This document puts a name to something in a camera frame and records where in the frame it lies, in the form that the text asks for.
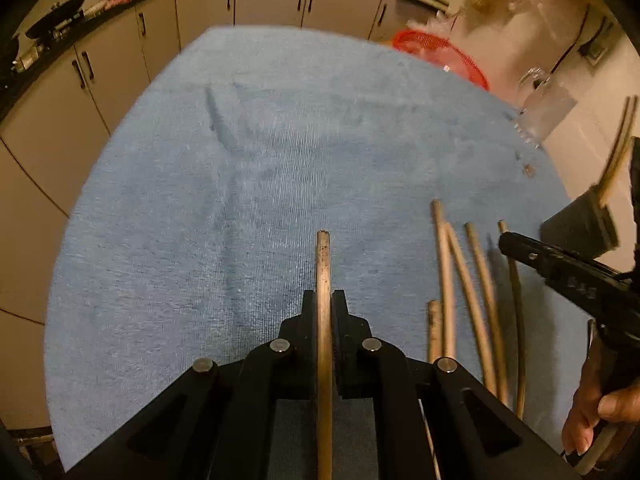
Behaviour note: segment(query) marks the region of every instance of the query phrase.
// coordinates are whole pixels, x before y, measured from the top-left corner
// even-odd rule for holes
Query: wooden stick
[[[427,431],[427,442],[429,443],[429,452],[431,453],[431,459],[433,460],[433,469],[436,473],[436,480],[440,480],[440,466],[438,465],[438,457],[433,449],[433,439],[431,437],[431,430],[427,424],[427,419],[424,419],[424,429]]]
[[[616,158],[616,154],[619,152],[620,148],[623,145],[623,137],[625,131],[625,123],[626,117],[629,114],[629,105],[631,102],[631,97],[625,97],[625,104],[622,107],[622,115],[620,116],[620,123],[618,124],[618,130],[616,132],[616,138],[613,141],[613,146],[611,147],[611,151],[609,152],[609,157],[607,158],[607,163],[604,165],[604,169],[602,170],[602,175],[600,176],[600,180],[596,184],[597,186],[601,186],[605,180],[607,173],[611,170],[611,165]]]
[[[495,357],[495,378],[498,390],[498,399],[505,406],[509,404],[509,388],[507,386],[507,362],[504,352],[504,338],[502,337],[502,329],[500,327],[500,318],[498,316],[498,307],[495,303],[494,282],[491,279],[489,266],[487,265],[484,251],[478,239],[476,227],[471,223],[465,224],[466,238],[471,247],[476,262],[476,269],[480,277],[480,285],[482,289],[482,298],[484,299],[484,309],[486,310],[489,320],[489,329],[491,331],[491,339],[494,347]]]
[[[333,473],[332,395],[334,393],[331,335],[331,252],[327,231],[316,234],[316,320],[318,323],[318,480]]]
[[[442,290],[442,323],[444,330],[443,355],[456,358],[456,305],[453,290],[453,276],[451,273],[451,254],[449,252],[449,239],[447,237],[447,225],[444,218],[442,202],[435,199],[431,202],[433,222],[436,227],[436,240],[438,243],[438,262],[440,264],[440,288]]]
[[[501,233],[508,231],[504,220],[498,222]],[[522,286],[520,285],[520,275],[516,262],[507,258],[509,264],[509,279],[511,281],[511,292],[513,294],[513,306],[516,314],[516,337],[518,339],[518,389],[516,392],[516,415],[522,420],[524,416],[524,397],[527,389],[527,368],[526,355],[527,346],[524,333],[524,310],[522,307]]]
[[[612,170],[615,165],[615,161],[618,159],[618,154],[625,147],[626,141],[626,131],[627,131],[627,123],[629,118],[629,112],[631,110],[631,97],[625,97],[625,104],[622,109],[622,115],[620,116],[620,124],[618,125],[618,131],[616,133],[616,138],[613,142],[613,146],[611,151],[609,152],[609,157],[607,158],[607,163],[604,166],[604,170],[602,170],[602,175],[600,176],[600,180],[595,185],[596,195],[598,198],[598,202],[602,202],[602,191],[609,185],[609,182],[612,180]]]
[[[438,300],[431,300],[427,307],[429,316],[429,355],[427,361],[433,363],[442,357],[442,308]]]
[[[625,100],[625,110],[623,111],[614,147],[609,154],[609,160],[607,161],[607,165],[602,173],[602,177],[600,178],[599,183],[596,184],[596,195],[598,197],[598,204],[601,208],[606,205],[608,195],[615,183],[616,175],[620,171],[620,166],[633,145],[632,130],[634,123],[636,122],[637,111],[638,96],[634,95],[631,98],[630,104],[629,97],[627,97]]]
[[[447,223],[447,235],[449,235],[449,243],[451,244],[453,259],[456,263],[456,267],[458,268],[458,273],[460,274],[460,281],[462,281],[462,289],[465,293],[466,304],[468,304],[471,321],[474,326],[474,332],[476,333],[476,344],[478,345],[478,353],[480,354],[484,387],[495,396],[497,392],[495,387],[494,358],[491,353],[491,343],[489,343],[489,335],[486,332],[486,326],[484,325],[480,302],[476,296],[474,284],[471,281],[471,274],[469,274],[469,269],[466,266],[465,255],[462,253],[460,242],[458,241],[456,232],[449,223]]]

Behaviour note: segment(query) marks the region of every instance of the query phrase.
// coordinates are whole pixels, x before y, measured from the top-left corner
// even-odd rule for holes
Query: blue cloth
[[[314,288],[320,228],[331,232],[334,288],[345,289],[350,310],[424,359],[425,304],[440,295],[436,197],[459,238],[473,221],[490,253],[513,393],[513,307],[495,253],[497,221],[535,236],[568,199],[512,113],[457,76],[375,44],[293,28],[206,32],[129,111],[68,224],[45,358],[65,467],[195,358],[224,364],[273,338]],[[584,359],[585,317],[524,268],[522,285],[526,421],[557,447]],[[456,307],[458,358],[481,377],[460,290]],[[373,478],[363,466],[374,453],[370,406],[336,409],[338,478]],[[305,432],[291,429],[304,418],[296,410],[278,406],[277,431]],[[364,455],[354,452],[357,438]],[[275,456],[296,453],[275,442]],[[293,478],[278,462],[271,478]]]

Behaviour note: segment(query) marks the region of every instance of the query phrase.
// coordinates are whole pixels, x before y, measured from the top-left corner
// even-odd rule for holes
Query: white cabinet
[[[304,28],[369,37],[380,0],[306,0]]]
[[[98,111],[113,133],[149,84],[135,9],[82,38],[76,53]]]
[[[236,0],[236,25],[299,27],[306,0]]]
[[[0,309],[44,323],[66,216],[1,143],[0,211]]]
[[[22,96],[0,124],[0,137],[34,182],[71,213],[109,140],[72,48]]]
[[[209,27],[234,24],[235,0],[175,0],[182,48]]]
[[[147,0],[136,5],[146,72],[153,80],[180,53],[175,0]]]
[[[435,12],[406,0],[382,0],[371,29],[371,41],[390,41],[397,32],[406,28],[406,22],[426,23]]]
[[[48,426],[44,326],[0,312],[0,418],[9,430]]]

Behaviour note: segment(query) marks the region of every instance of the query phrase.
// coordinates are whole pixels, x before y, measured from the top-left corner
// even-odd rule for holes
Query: finger
[[[579,454],[583,454],[591,445],[593,430],[587,418],[575,405],[569,411],[562,427],[561,437],[562,445],[567,453],[576,450]]]
[[[564,422],[564,426],[562,427],[562,433],[560,435],[562,439],[562,447],[564,448],[564,452],[567,454],[571,454],[575,450],[574,438],[571,434],[571,412],[566,418]]]
[[[582,367],[580,386],[574,395],[574,406],[580,409],[591,427],[595,426],[600,420],[598,403],[601,398],[600,377],[593,359],[589,358]]]
[[[584,455],[591,447],[593,429],[583,414],[576,417],[576,422],[572,426],[571,436],[574,440],[575,450],[578,452],[578,455]]]
[[[598,414],[609,422],[639,422],[640,386],[629,386],[605,395],[598,404]]]

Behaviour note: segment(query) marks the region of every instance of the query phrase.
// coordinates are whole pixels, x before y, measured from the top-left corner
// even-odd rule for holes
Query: red colander
[[[489,83],[478,66],[449,40],[419,30],[407,29],[398,32],[392,44],[396,50],[412,54],[444,70],[451,71],[480,88],[489,89]]]

